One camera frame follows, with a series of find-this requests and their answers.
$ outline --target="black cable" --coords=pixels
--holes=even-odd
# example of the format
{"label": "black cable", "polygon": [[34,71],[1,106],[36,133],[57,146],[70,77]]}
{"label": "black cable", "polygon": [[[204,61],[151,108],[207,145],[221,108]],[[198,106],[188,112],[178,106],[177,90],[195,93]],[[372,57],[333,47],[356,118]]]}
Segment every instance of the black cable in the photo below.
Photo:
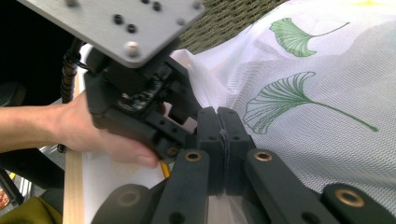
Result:
{"label": "black cable", "polygon": [[[81,55],[79,51],[84,42],[78,38],[73,40],[72,46],[64,55],[64,66],[62,68],[62,85],[61,85],[61,95],[62,95],[62,104],[67,104],[73,100],[74,94],[74,83],[75,77],[78,70],[78,65],[81,64],[85,66],[85,64],[80,63]],[[64,153],[66,150],[66,146],[59,144],[57,146],[59,152]]]}

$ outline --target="human hand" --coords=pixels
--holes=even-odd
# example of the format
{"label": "human hand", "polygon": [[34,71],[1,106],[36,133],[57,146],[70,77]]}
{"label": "human hand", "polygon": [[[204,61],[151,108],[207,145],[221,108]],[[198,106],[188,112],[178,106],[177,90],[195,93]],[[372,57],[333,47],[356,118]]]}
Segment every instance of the human hand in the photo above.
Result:
{"label": "human hand", "polygon": [[94,127],[85,92],[63,105],[58,123],[59,142],[75,151],[102,150],[114,161],[134,162],[150,168],[157,165],[155,153],[142,143]]}

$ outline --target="green leaf pattern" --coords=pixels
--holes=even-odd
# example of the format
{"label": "green leaf pattern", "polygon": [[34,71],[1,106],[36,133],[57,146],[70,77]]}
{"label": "green leaf pattern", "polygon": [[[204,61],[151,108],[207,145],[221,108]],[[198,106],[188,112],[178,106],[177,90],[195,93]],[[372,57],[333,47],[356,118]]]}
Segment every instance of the green leaf pattern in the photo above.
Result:
{"label": "green leaf pattern", "polygon": [[[335,32],[348,24],[349,22],[323,35]],[[317,53],[308,48],[308,41],[313,37],[322,36],[306,33],[295,25],[291,18],[273,22],[270,30],[275,33],[277,43],[279,43],[285,51],[292,53],[296,57],[308,57]]]}
{"label": "green leaf pattern", "polygon": [[267,133],[271,123],[285,112],[298,105],[312,104],[324,106],[354,119],[373,132],[378,131],[376,127],[342,110],[309,99],[304,93],[304,82],[314,75],[314,72],[303,72],[265,86],[247,103],[247,113],[243,117],[245,124],[254,133]]}

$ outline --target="screw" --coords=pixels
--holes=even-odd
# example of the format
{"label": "screw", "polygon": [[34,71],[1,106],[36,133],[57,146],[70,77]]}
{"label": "screw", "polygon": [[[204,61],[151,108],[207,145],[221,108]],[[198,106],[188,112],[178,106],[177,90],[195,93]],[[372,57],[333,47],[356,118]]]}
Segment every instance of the screw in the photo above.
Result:
{"label": "screw", "polygon": [[127,31],[128,31],[129,33],[131,33],[131,34],[136,33],[136,31],[137,31],[136,26],[133,25],[133,24],[129,24],[129,25],[127,26]]}
{"label": "screw", "polygon": [[129,41],[125,44],[126,51],[129,56],[135,57],[139,55],[139,45],[134,41]]}
{"label": "screw", "polygon": [[123,17],[120,14],[114,15],[114,22],[117,25],[123,24]]}
{"label": "screw", "polygon": [[201,8],[201,5],[202,5],[202,1],[201,1],[201,0],[195,0],[195,1],[192,3],[192,6],[193,6],[195,9],[200,9],[200,8]]}
{"label": "screw", "polygon": [[177,19],[176,23],[182,26],[186,24],[186,21],[184,19],[179,18]]}
{"label": "screw", "polygon": [[162,5],[159,2],[154,2],[154,4],[152,5],[152,8],[156,11],[161,11]]}
{"label": "screw", "polygon": [[65,2],[69,7],[75,7],[78,3],[77,0],[65,0]]}

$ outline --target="metal mounting plate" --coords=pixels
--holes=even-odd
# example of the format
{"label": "metal mounting plate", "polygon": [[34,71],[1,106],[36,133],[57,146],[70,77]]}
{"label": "metal mounting plate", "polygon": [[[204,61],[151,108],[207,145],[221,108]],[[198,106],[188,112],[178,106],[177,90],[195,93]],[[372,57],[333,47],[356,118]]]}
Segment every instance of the metal mounting plate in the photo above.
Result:
{"label": "metal mounting plate", "polygon": [[[204,6],[197,0],[158,0],[161,4],[158,11],[154,10],[153,0],[18,1],[132,68],[145,64],[204,12]],[[70,2],[76,3],[70,6],[67,4]],[[122,24],[114,22],[116,14],[123,17]],[[128,24],[136,27],[135,33],[127,31]],[[128,42],[137,44],[137,55],[130,55],[126,48]]]}

